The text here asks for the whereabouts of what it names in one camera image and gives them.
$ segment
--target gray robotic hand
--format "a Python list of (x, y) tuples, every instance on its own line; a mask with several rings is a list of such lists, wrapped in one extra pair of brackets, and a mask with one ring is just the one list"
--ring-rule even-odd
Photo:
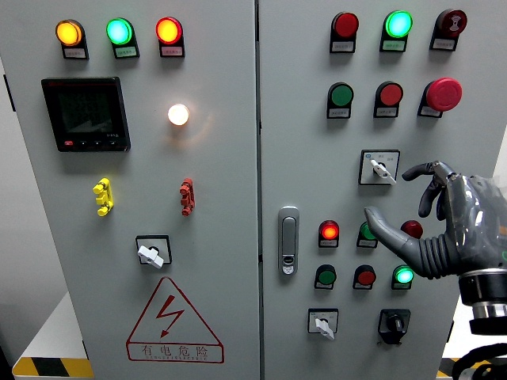
[(440, 161), (414, 166), (402, 177), (421, 175), (433, 178), (419, 215), (427, 217), (438, 197), (436, 216), (445, 219), (445, 233), (415, 239), (391, 226), (376, 207), (366, 207), (370, 231), (418, 275), (458, 275), (463, 303), (474, 307), (472, 333), (507, 334), (507, 201), (491, 179), (465, 177)]

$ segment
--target indicator light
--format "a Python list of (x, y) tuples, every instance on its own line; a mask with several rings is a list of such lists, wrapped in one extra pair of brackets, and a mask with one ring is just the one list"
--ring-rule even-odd
[(324, 264), (317, 268), (315, 273), (315, 289), (332, 290), (336, 281), (336, 271), (333, 265)]
[(405, 10), (397, 10), (389, 14), (386, 20), (386, 32), (393, 38), (408, 36), (412, 29), (412, 16)]
[(393, 271), (391, 289), (408, 290), (412, 287), (414, 271), (408, 265), (400, 265)]
[(82, 40), (81, 25), (74, 20), (64, 20), (56, 25), (56, 37), (65, 46), (76, 46)]
[(463, 88), (454, 78), (440, 78), (429, 83), (419, 104), (418, 116), (441, 118), (461, 101)]
[(56, 25), (55, 34), (64, 58), (88, 59), (85, 30), (76, 20), (62, 20)]
[(164, 44), (174, 44), (181, 38), (181, 24), (175, 18), (160, 19), (155, 29), (158, 39)]
[(467, 27), (467, 15), (459, 9), (447, 9), (435, 21), (430, 50), (455, 51), (459, 35)]
[(403, 99), (403, 88), (394, 82), (382, 83), (375, 93), (373, 117), (398, 117), (399, 103)]
[(340, 227), (334, 220), (322, 222), (318, 228), (318, 247), (337, 248), (340, 239)]
[(116, 45), (125, 45), (132, 39), (132, 27), (123, 18), (115, 18), (108, 22), (106, 31), (111, 42)]
[(139, 58), (134, 27), (128, 20), (121, 17), (113, 18), (108, 22), (105, 31), (111, 41), (115, 58)]
[(407, 220), (402, 224), (400, 230), (416, 239), (420, 239), (423, 232), (422, 226), (417, 220)]
[(396, 280), (400, 283), (409, 283), (414, 278), (410, 268), (400, 268), (396, 271)]
[(383, 23), (380, 51), (404, 52), (412, 25), (412, 16), (407, 11), (389, 13)]
[(326, 117), (328, 119), (350, 118), (353, 98), (354, 91), (350, 85), (344, 82), (333, 84), (327, 93)]
[(359, 20), (354, 13), (337, 14), (331, 23), (330, 53), (353, 53)]
[(175, 104), (169, 108), (167, 117), (172, 124), (183, 125), (189, 120), (190, 111), (183, 104)]
[(367, 222), (364, 222), (359, 227), (359, 233), (357, 235), (356, 246), (360, 248), (377, 248), (379, 241), (370, 231), (370, 227)]
[(352, 288), (369, 291), (373, 288), (373, 283), (376, 279), (377, 276), (371, 265), (361, 265), (354, 272)]
[(183, 27), (174, 17), (164, 17), (155, 26), (161, 57), (185, 57)]

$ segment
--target yellow and black hazard tape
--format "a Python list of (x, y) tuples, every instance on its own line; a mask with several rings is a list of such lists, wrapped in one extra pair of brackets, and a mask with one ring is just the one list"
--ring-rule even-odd
[[(437, 378), (452, 378), (452, 368), (454, 367), (454, 363), (456, 363), (459, 358), (442, 358), (440, 362), (440, 368), (438, 369), (438, 373), (436, 374)], [(472, 366), (472, 368), (479, 368), (483, 364), (494, 364), (494, 365), (502, 365), (507, 364), (507, 358), (496, 358), (489, 361), (484, 360), (481, 363), (476, 363)]]
[(20, 358), (13, 368), (16, 376), (52, 376), (62, 378), (93, 378), (88, 359)]

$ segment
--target glowing white light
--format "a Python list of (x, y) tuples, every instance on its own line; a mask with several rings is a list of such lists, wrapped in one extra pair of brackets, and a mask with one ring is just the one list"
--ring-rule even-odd
[(190, 112), (183, 104), (175, 104), (167, 112), (169, 121), (174, 125), (183, 125), (189, 120)]

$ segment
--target red indicator light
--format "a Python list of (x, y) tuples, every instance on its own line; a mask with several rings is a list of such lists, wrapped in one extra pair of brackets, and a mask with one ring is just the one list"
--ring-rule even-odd
[(380, 101), (391, 107), (399, 103), (403, 98), (403, 90), (400, 85), (391, 83), (380, 91)]
[(458, 105), (463, 95), (461, 84), (454, 78), (440, 78), (429, 85), (426, 101), (439, 112), (449, 111)]
[(340, 13), (334, 19), (334, 31), (342, 38), (349, 38), (357, 33), (359, 20), (354, 13)]
[(365, 286), (372, 285), (376, 279), (376, 274), (370, 271), (362, 272), (357, 276), (357, 282)]
[(164, 17), (158, 20), (155, 32), (163, 44), (175, 44), (181, 38), (183, 29), (180, 21), (173, 17)]
[(407, 220), (402, 224), (400, 230), (416, 239), (420, 239), (423, 232), (422, 226), (417, 220)]
[(436, 26), (446, 37), (457, 37), (467, 27), (467, 15), (459, 9), (447, 9), (436, 19)]
[(334, 220), (326, 220), (320, 225), (318, 232), (326, 240), (335, 240), (340, 233), (340, 228)]

